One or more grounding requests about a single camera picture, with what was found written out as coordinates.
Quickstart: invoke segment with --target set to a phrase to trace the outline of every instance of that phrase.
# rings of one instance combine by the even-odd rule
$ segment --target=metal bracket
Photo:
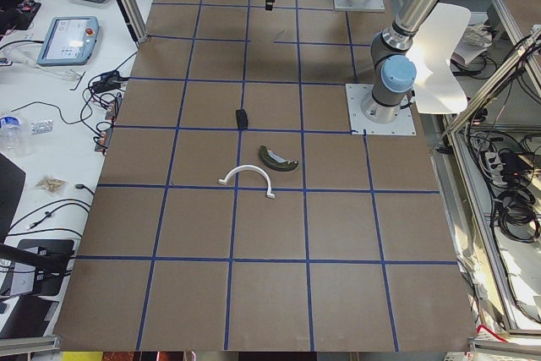
[[[416,135],[413,124],[412,113],[409,107],[399,111],[395,120],[387,124],[374,123],[366,116],[361,109],[364,97],[372,91],[373,85],[369,84],[347,84],[347,110],[349,111],[349,123],[352,134],[378,134],[378,135]]]
[[[383,0],[334,0],[335,10],[340,12],[385,12]]]

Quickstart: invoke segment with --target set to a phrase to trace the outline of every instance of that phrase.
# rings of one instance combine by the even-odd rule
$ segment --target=brown table surface
[[[65,350],[450,351],[475,333],[421,126],[351,135],[384,14],[155,0],[55,332]],[[235,109],[249,115],[237,131]],[[298,159],[265,181],[257,152]]]

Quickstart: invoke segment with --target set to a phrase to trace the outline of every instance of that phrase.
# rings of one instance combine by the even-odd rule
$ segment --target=computer monitor
[[[23,194],[26,173],[0,154],[0,174],[0,243],[3,243]]]

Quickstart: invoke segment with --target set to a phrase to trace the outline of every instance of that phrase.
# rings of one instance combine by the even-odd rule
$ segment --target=white plastic part
[[[470,16],[467,8],[438,3],[413,38],[406,56],[417,68],[413,88],[420,113],[457,114],[467,107],[466,95],[450,64]]]
[[[269,175],[267,175],[267,172],[255,165],[241,165],[240,167],[233,168],[223,179],[218,179],[218,183],[220,185],[227,185],[227,182],[229,182],[229,179],[231,179],[233,175],[242,171],[254,171],[265,178],[267,181],[267,198],[275,198],[275,195],[272,193],[271,179],[269,178]]]

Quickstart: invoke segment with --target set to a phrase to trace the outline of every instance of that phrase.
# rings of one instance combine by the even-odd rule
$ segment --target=white table
[[[0,46],[8,42],[31,39],[44,40],[49,24],[54,17],[61,16],[96,16],[100,23],[100,33],[96,48],[90,61],[80,67],[51,67],[55,71],[64,71],[73,68],[77,72],[85,71],[85,77],[77,90],[72,91],[74,82],[61,80],[40,69],[30,68],[22,64],[14,64],[11,67],[0,68],[0,110],[7,111],[21,107],[33,101],[44,101],[59,106],[64,117],[69,121],[79,120],[79,112],[84,105],[82,91],[88,80],[95,75],[116,68],[126,57],[137,51],[128,29],[123,21],[118,5],[115,0],[106,0],[104,3],[90,3],[78,0],[36,0],[41,2],[41,9],[34,19],[30,30],[16,31],[5,37]],[[146,20],[150,12],[152,0],[136,0],[139,10]],[[22,45],[21,50],[27,52],[34,59],[40,51],[41,45]],[[133,66],[134,57],[125,63],[120,73],[129,76]],[[94,127],[104,119],[105,111],[96,105],[92,105],[94,114],[87,123]],[[90,189],[95,189],[103,164],[103,155],[94,152],[92,132],[82,123],[66,125],[58,116],[53,107],[33,105],[15,114],[20,115],[27,122],[35,122],[45,119],[54,119],[54,128],[51,133],[31,135],[27,138],[26,150],[23,156],[6,154],[26,172],[26,182],[15,220],[24,216],[35,208],[54,200],[75,198],[91,203],[91,194],[86,190],[77,190],[74,185],[83,183]],[[66,181],[63,190],[57,194],[51,194],[35,185],[44,177],[52,176]],[[21,222],[13,232],[25,232],[26,227],[40,220],[45,210],[37,212],[26,221]],[[62,208],[53,217],[44,221],[34,230],[64,227],[83,232],[85,229],[86,213],[76,206]],[[79,247],[77,236],[70,232],[44,232],[28,236],[8,237],[6,244],[17,246],[19,240],[24,238],[72,238],[75,241],[75,249]],[[0,274],[0,283],[5,274]],[[66,292],[69,277],[64,278],[60,293],[48,298],[62,303]],[[8,319],[18,298],[6,301],[7,312],[0,315],[0,326]],[[52,333],[60,307],[57,308],[52,322],[49,324],[46,335]]]

